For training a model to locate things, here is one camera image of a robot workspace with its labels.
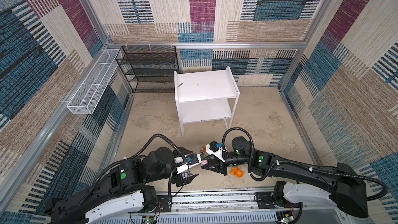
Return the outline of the orange crab hood Doraemon figure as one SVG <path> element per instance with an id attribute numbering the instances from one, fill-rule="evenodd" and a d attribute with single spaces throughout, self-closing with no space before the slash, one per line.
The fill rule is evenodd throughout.
<path id="1" fill-rule="evenodd" d="M 205 146 L 201 147 L 201 149 L 200 149 L 200 154 L 204 154 L 205 151 L 206 151 L 206 147 L 205 147 Z"/>

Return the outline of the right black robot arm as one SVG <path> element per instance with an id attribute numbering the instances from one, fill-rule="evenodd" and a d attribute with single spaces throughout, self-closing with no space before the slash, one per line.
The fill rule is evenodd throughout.
<path id="1" fill-rule="evenodd" d="M 368 202 L 378 200 L 389 192 L 381 180 L 358 175 L 349 165 L 316 166 L 283 158 L 255 149 L 254 140 L 243 128 L 228 129 L 220 143 L 212 141 L 201 149 L 202 169 L 226 175 L 228 167 L 247 165 L 250 177 L 264 181 L 268 177 L 287 178 L 311 185 L 322 193 L 303 193 L 293 190 L 286 182 L 278 181 L 273 199 L 292 204 L 320 199 L 337 206 L 342 212 L 367 218 Z"/>

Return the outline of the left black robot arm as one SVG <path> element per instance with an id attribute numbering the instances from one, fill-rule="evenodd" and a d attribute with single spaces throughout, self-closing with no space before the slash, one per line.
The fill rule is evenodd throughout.
<path id="1" fill-rule="evenodd" d="M 44 212 L 52 224 L 95 224 L 126 212 L 158 212 L 161 204 L 150 183 L 167 179 L 169 187 L 183 187 L 195 178 L 188 171 L 199 159 L 155 134 L 134 155 L 108 165 L 85 190 L 48 200 Z"/>

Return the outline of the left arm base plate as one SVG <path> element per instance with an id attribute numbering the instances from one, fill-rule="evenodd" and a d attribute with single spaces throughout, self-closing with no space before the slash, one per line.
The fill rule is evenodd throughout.
<path id="1" fill-rule="evenodd" d="M 169 213 L 172 210 L 173 197 L 157 195 L 156 197 L 144 197 L 143 209 L 138 213 Z"/>

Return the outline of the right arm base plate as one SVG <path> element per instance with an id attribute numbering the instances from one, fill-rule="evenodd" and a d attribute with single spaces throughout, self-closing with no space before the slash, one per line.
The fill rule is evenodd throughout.
<path id="1" fill-rule="evenodd" d="M 292 204 L 288 202 L 285 198 L 274 198 L 272 192 L 261 191 L 256 192 L 254 196 L 254 201 L 257 203 L 259 209 L 272 209 L 272 208 L 299 208 L 298 203 Z"/>

